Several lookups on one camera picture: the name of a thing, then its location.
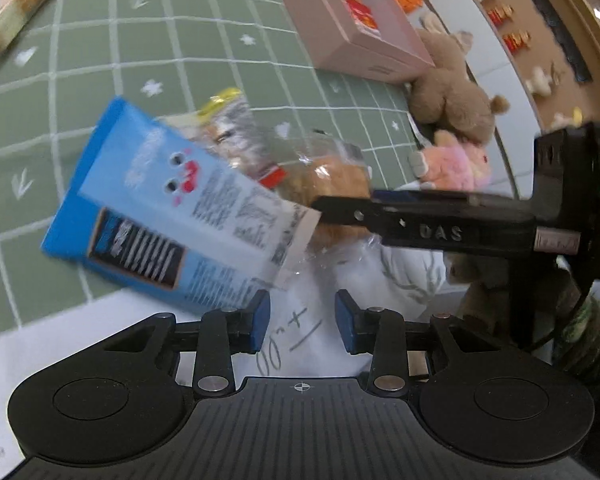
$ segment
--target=white sticker label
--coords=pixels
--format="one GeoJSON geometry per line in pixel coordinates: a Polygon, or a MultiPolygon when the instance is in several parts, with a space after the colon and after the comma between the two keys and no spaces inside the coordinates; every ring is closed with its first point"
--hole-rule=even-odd
{"type": "Polygon", "coordinates": [[[578,254],[580,233],[564,229],[539,227],[536,229],[534,250],[540,253],[578,254]]]}

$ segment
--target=ribbed gray surface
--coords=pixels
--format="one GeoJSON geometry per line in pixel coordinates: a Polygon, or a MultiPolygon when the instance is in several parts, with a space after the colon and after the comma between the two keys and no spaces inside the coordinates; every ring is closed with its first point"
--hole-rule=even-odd
{"type": "Polygon", "coordinates": [[[27,480],[396,479],[587,480],[571,459],[499,468],[435,442],[408,405],[363,392],[355,379],[251,378],[227,399],[203,400],[161,448],[107,468],[29,460],[12,473],[27,480]],[[306,383],[311,388],[297,391],[306,383]]]}

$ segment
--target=crosshair symbol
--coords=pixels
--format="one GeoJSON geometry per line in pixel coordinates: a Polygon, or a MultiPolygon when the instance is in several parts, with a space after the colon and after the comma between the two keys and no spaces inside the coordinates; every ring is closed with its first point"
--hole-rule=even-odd
{"type": "Polygon", "coordinates": [[[301,394],[304,394],[305,392],[307,392],[309,390],[309,388],[313,388],[313,386],[309,386],[307,383],[298,383],[295,386],[292,386],[292,388],[296,392],[300,392],[301,394]]]}

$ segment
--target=metal screw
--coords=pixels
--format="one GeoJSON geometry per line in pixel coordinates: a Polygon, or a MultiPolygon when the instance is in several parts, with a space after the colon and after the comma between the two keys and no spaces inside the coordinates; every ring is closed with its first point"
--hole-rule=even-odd
{"type": "Polygon", "coordinates": [[[209,375],[198,381],[198,387],[206,392],[220,392],[229,385],[229,381],[219,375],[209,375]]]}
{"type": "Polygon", "coordinates": [[[376,388],[386,392],[397,392],[405,386],[404,379],[396,375],[381,375],[374,381],[376,388]]]}

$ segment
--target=cartoon face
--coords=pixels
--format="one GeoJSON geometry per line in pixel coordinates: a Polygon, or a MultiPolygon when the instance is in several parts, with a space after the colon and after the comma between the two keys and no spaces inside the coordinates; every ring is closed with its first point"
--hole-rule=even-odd
{"type": "Polygon", "coordinates": [[[173,195],[173,205],[179,206],[183,195],[191,193],[198,186],[200,166],[194,160],[187,160],[183,152],[172,153],[169,165],[177,170],[177,177],[167,181],[164,192],[173,195]]]}

